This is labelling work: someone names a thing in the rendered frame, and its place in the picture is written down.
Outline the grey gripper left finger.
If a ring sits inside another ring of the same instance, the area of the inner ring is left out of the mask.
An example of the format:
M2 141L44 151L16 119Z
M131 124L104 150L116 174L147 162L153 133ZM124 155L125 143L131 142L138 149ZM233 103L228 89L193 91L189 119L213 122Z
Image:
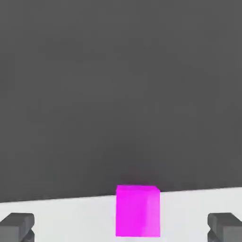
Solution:
M33 213L10 213L0 221L0 242L35 242Z

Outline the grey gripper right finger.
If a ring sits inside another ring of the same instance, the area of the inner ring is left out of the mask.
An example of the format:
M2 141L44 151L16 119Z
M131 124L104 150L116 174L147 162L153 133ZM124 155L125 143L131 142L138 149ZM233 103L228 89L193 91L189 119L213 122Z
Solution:
M209 213L207 242L242 242L242 221L232 213Z

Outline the large magenta box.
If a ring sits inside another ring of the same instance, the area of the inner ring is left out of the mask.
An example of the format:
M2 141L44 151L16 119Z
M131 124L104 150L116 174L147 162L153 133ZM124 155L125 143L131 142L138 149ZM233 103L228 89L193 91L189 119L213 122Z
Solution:
M116 236L160 237L160 227L160 190L156 186L117 186Z

